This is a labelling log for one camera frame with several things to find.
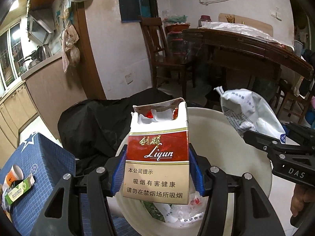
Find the jar lid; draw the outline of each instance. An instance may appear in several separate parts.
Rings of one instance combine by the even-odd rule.
[[[207,16],[207,15],[201,15],[201,19],[208,19],[208,20],[211,20],[210,16]]]

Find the white star print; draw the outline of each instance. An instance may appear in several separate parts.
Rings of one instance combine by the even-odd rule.
[[[27,145],[33,145],[34,144],[34,137],[35,137],[35,135],[37,134],[38,132],[34,132],[34,133],[32,133],[29,137],[28,137],[28,139],[32,136],[32,141],[28,141],[28,139],[26,139],[25,141],[23,141],[22,143],[24,143],[24,146],[23,146],[23,149],[21,150],[21,152],[23,152],[24,151],[24,149],[26,148],[26,146]]]

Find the small carton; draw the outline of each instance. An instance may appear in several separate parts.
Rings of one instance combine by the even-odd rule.
[[[21,197],[25,192],[27,192],[34,184],[35,179],[32,174],[14,187],[8,194],[5,195],[5,199],[9,205],[15,202],[19,197]]]
[[[133,108],[123,195],[188,204],[188,117],[184,99]]]

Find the kettle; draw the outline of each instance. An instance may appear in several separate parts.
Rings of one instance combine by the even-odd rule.
[[[37,58],[39,62],[42,62],[51,56],[52,55],[51,55],[50,48],[48,47],[48,44],[37,46],[37,50],[35,51],[35,57]]]

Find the ceiling light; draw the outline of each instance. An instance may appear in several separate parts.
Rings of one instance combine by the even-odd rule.
[[[18,6],[19,6],[19,1],[16,0],[16,1],[12,4],[12,6],[11,6],[11,8],[10,8],[9,11],[13,11],[13,10],[16,9]]]
[[[21,32],[20,32],[20,29],[16,30],[13,34],[12,34],[12,38],[14,40],[17,40],[21,37]]]

